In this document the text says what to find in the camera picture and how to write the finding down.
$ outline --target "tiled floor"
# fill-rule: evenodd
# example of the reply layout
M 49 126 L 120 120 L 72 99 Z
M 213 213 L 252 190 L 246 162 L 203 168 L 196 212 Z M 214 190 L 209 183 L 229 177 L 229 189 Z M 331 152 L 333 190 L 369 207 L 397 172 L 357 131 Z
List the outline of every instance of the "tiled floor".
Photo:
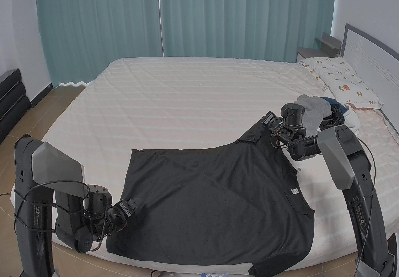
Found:
M 84 86 L 60 86 L 18 122 L 0 145 L 0 194 L 10 192 L 15 181 L 13 163 L 14 143 L 23 134 L 42 139 L 50 126 L 68 105 L 79 95 Z M 12 225 L 14 208 L 9 196 L 0 197 L 0 277 L 17 277 L 22 266 L 17 240 Z M 151 270 L 111 263 L 88 254 L 78 254 L 68 248 L 53 244 L 54 264 L 61 277 L 121 277 L 150 276 Z M 353 276 L 356 254 L 351 254 L 301 270 L 279 274 L 279 277 L 346 277 Z

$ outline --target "curtain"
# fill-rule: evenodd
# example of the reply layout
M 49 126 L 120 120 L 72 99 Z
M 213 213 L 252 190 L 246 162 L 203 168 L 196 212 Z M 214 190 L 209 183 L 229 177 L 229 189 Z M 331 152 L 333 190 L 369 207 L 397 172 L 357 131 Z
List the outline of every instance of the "curtain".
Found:
M 162 56 L 158 0 L 36 0 L 54 85 L 92 81 L 113 60 Z
M 330 33 L 334 0 L 160 0 L 165 56 L 295 62 Z

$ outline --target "floral pillow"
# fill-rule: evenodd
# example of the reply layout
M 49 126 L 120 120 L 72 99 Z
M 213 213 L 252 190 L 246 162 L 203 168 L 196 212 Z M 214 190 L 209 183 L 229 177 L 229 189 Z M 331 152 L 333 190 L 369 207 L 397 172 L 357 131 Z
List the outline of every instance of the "floral pillow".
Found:
M 381 109 L 382 102 L 344 58 L 307 58 L 299 61 L 322 80 L 338 102 L 357 108 Z

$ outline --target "gray cloth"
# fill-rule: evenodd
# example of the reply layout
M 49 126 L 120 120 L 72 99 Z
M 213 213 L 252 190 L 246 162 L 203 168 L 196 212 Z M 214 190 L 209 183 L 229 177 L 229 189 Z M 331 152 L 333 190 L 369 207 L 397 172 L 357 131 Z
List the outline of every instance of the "gray cloth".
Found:
M 309 97 L 302 94 L 294 103 L 305 108 L 302 125 L 306 128 L 306 136 L 315 135 L 323 119 L 332 114 L 331 105 L 325 99 L 317 96 Z

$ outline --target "mattress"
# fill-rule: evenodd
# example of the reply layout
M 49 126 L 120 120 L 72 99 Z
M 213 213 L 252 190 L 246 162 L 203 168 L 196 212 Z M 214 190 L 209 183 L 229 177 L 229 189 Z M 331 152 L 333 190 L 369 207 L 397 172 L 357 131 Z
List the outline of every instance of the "mattress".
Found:
M 119 200 L 131 149 L 202 149 L 231 143 L 269 110 L 301 94 L 322 96 L 323 85 L 298 63 L 222 58 L 125 58 L 112 62 L 72 102 L 45 135 L 45 141 L 78 160 L 85 182 L 109 189 Z M 377 164 L 376 190 L 387 235 L 398 230 L 399 145 L 383 116 L 356 110 L 360 134 Z M 294 162 L 298 181 L 315 210 L 315 233 L 307 257 L 292 269 L 356 251 L 342 192 L 322 156 Z M 62 244 L 53 235 L 53 241 Z M 247 274 L 249 263 L 195 267 L 143 262 L 107 252 L 91 255 L 181 273 Z

